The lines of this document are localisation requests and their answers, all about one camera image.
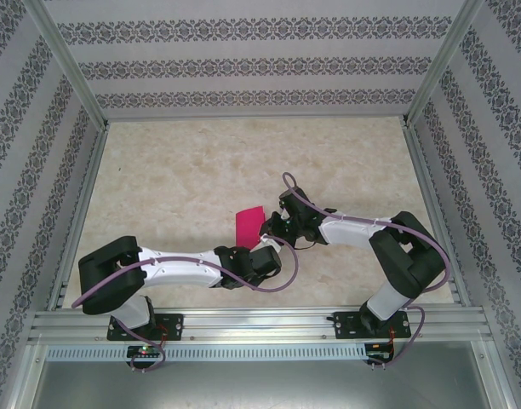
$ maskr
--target metal rail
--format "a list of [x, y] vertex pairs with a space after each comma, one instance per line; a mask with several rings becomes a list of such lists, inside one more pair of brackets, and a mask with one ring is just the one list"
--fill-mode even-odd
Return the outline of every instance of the metal rail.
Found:
[[[417, 342], [491, 340], [484, 310], [455, 304], [427, 304], [426, 322]], [[157, 309], [157, 313], [184, 314], [180, 343], [341, 343], [335, 339], [334, 311], [358, 311], [358, 307], [327, 308], [214, 308]], [[420, 313], [410, 310], [409, 324], [415, 331]], [[33, 320], [30, 345], [111, 344], [106, 340], [109, 315], [84, 315], [62, 309], [38, 312]], [[376, 343], [384, 339], [357, 339]]]

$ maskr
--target pink cloth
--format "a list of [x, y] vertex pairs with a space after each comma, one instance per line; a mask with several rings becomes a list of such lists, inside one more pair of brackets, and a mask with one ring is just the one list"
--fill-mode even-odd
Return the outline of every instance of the pink cloth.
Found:
[[261, 241], [259, 231], [264, 223], [262, 206], [236, 213], [236, 245], [252, 249]]

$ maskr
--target black bracket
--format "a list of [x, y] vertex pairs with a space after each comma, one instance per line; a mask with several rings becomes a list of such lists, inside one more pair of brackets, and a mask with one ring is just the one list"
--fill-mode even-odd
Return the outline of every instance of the black bracket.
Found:
[[412, 336], [408, 315], [404, 311], [397, 311], [374, 335], [364, 327], [361, 322], [361, 313], [358, 311], [337, 311], [327, 320], [334, 323], [336, 339], [390, 338], [391, 330], [393, 338]]
[[[134, 329], [133, 332], [149, 341], [162, 341], [163, 334], [166, 333], [167, 341], [180, 341], [183, 332], [183, 314], [155, 314], [155, 326], [144, 325]], [[108, 341], [137, 341], [134, 337], [127, 334], [113, 317], [109, 321], [107, 330]]]

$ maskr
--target metal enclosure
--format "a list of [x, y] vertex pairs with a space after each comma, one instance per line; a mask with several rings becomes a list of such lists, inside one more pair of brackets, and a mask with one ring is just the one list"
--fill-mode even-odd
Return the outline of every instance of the metal enclosure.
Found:
[[[521, 1], [505, 9], [491, 0], [423, 8], [409, 0], [405, 13], [414, 16], [395, 2], [291, 2], [266, 20], [267, 38], [257, 23], [279, 2], [206, 6], [218, 26], [232, 26], [229, 38], [212, 21], [202, 37], [197, 24], [206, 16], [194, 5], [177, 22], [160, 17], [165, 31], [152, 14], [173, 9], [133, 3], [104, 22], [116, 2], [0, 0], [0, 405], [521, 407], [521, 279], [507, 274], [521, 273], [521, 189], [509, 187], [521, 187], [521, 139], [511, 137], [521, 136], [521, 24], [512, 23]], [[300, 38], [302, 13], [311, 17]], [[344, 41], [354, 55], [338, 55]], [[256, 50], [272, 59], [268, 68]], [[482, 69], [473, 51], [487, 61]], [[187, 65], [206, 67], [221, 55], [232, 64], [229, 72], [219, 66], [217, 83], [216, 73]], [[311, 71], [316, 59], [320, 72]], [[136, 71], [143, 60], [148, 67]], [[156, 72], [161, 60], [177, 61], [178, 73]], [[494, 95], [505, 96], [502, 107]], [[137, 377], [121, 361], [133, 343], [105, 340], [108, 316], [59, 308], [109, 121], [247, 115], [404, 115], [434, 233], [455, 272], [456, 303], [424, 306], [426, 326], [398, 368], [371, 371], [360, 361], [365, 343], [383, 340], [335, 340], [326, 317], [357, 306], [188, 309], [175, 310], [186, 317], [184, 340], [169, 347], [175, 363]], [[515, 143], [500, 144], [501, 135]], [[490, 178], [478, 173], [490, 165]], [[483, 183], [485, 197], [457, 190], [463, 181]], [[414, 331], [419, 318], [409, 317]]]

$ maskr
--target aluminum frame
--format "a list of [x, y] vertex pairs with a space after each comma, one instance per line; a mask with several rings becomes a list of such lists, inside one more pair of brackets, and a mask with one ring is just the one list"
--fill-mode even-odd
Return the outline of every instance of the aluminum frame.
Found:
[[429, 171], [427, 169], [427, 163], [423, 154], [421, 153], [420, 143], [417, 139], [417, 134], [413, 127], [409, 127], [404, 118], [401, 118], [401, 126], [404, 133], [404, 139], [414, 166], [415, 177], [417, 178], [418, 184], [420, 185], [421, 195], [425, 202], [427, 209], [427, 215], [431, 222], [434, 237], [439, 242], [448, 254], [449, 263], [451, 265], [452, 275], [450, 277], [450, 289], [457, 292], [458, 300], [463, 306], [472, 306], [471, 300], [468, 296], [467, 288], [465, 287], [465, 281], [459, 268], [459, 263], [454, 253], [454, 246], [451, 244], [449, 238], [448, 228], [444, 222], [442, 211], [437, 200], [437, 195], [434, 190], [431, 178], [429, 177]]
[[[422, 307], [426, 310], [426, 322], [416, 341], [470, 342], [491, 407], [516, 407], [484, 310], [459, 304], [424, 304]], [[156, 309], [156, 312], [184, 314], [182, 340], [177, 342], [179, 345], [225, 345], [232, 348], [232, 345], [262, 344], [277, 349], [282, 344], [341, 346], [346, 341], [335, 338], [333, 323], [326, 320], [334, 311], [341, 310], [357, 311], [358, 307], [172, 308]], [[411, 330], [415, 331], [420, 313], [409, 310], [408, 314]], [[107, 341], [108, 324], [108, 314], [88, 316], [70, 309], [37, 312], [8, 407], [31, 407], [45, 357], [52, 346], [95, 348], [110, 344], [137, 344], [133, 341]], [[383, 341], [386, 339], [350, 340], [349, 343]], [[403, 344], [406, 340], [396, 342]]]
[[94, 191], [94, 185], [96, 183], [96, 177], [98, 176], [98, 170], [100, 169], [101, 158], [103, 156], [104, 148], [106, 146], [107, 134], [109, 133], [109, 125], [105, 125], [103, 130], [100, 132], [98, 141], [95, 143], [94, 156], [90, 160], [89, 168], [87, 169], [86, 181], [77, 204], [77, 213], [72, 220], [72, 233], [70, 239], [66, 243], [64, 254], [62, 255], [62, 263], [56, 274], [56, 280], [54, 281], [54, 289], [50, 294], [48, 309], [54, 311], [58, 308], [58, 301], [60, 300], [62, 287], [67, 285], [67, 281], [72, 273], [73, 261], [77, 253], [79, 246], [79, 240], [81, 239], [81, 232], [83, 231], [84, 222], [87, 218], [87, 212], [89, 210], [90, 198]]
[[97, 130], [103, 130], [107, 124], [107, 118], [102, 111], [100, 104], [94, 96], [94, 92], [89, 86], [86, 78], [81, 72], [81, 68], [75, 61], [72, 52], [66, 45], [60, 30], [56, 26], [45, 7], [43, 0], [24, 0], [23, 2], [28, 14], [33, 18], [37, 28], [43, 35], [44, 40], [50, 47], [54, 57], [59, 62], [62, 71], [65, 73], [73, 89], [77, 93], [79, 100], [89, 113], [90, 119], [94, 122]]
[[414, 95], [408, 110], [408, 125], [414, 125], [421, 116], [421, 112], [437, 86], [438, 80], [442, 77], [446, 66], [449, 64], [454, 52], [458, 49], [459, 43], [465, 37], [468, 27], [483, 3], [482, 0], [465, 0], [461, 6], [459, 13], [457, 13], [454, 22], [448, 30], [448, 34], [446, 34], [442, 45], [438, 49], [437, 55], [429, 66], [427, 74], [421, 82], [420, 88]]

